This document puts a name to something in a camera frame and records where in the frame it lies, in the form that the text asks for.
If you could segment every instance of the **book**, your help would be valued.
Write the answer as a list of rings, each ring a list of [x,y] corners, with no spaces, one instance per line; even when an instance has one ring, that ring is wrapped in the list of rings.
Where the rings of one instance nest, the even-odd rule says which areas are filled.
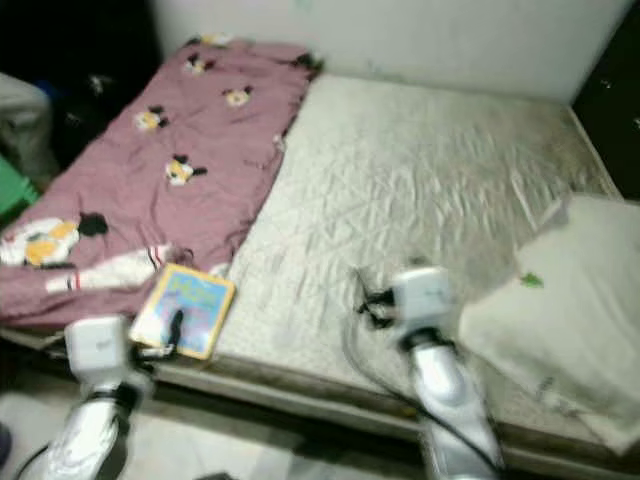
[[[169,263],[134,320],[130,338],[153,347],[166,345],[171,320],[182,310],[178,352],[205,360],[213,352],[234,293],[235,285],[228,280]]]

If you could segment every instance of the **pillowcase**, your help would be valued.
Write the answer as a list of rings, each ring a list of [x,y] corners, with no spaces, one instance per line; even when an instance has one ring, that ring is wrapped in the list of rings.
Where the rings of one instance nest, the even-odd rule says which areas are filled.
[[[640,439],[640,206],[573,196],[516,258],[465,307],[461,342],[624,453]]]

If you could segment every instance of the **pink blanket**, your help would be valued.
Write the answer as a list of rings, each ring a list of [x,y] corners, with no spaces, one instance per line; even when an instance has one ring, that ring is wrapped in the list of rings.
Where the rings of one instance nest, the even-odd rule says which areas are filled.
[[[2,233],[0,321],[135,313],[165,262],[228,264],[280,167],[306,54],[242,41],[179,50]]]

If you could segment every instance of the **green leaf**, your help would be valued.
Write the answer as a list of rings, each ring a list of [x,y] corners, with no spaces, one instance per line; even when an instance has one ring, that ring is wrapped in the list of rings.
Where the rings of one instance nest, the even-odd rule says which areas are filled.
[[[531,287],[531,288],[544,287],[544,282],[542,281],[542,279],[532,272],[529,272],[526,275],[520,277],[520,281],[525,287]]]

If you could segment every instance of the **floor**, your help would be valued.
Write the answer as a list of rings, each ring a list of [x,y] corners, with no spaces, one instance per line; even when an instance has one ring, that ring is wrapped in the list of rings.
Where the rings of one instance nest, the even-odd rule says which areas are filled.
[[[0,479],[12,478],[60,431],[76,388],[70,380],[26,371],[0,394],[0,421],[14,436]],[[217,472],[237,480],[424,479],[416,457],[385,458],[255,421],[255,414],[243,419],[162,400],[137,414],[130,440],[124,479],[198,479]],[[25,478],[38,478],[40,466],[35,463]]]

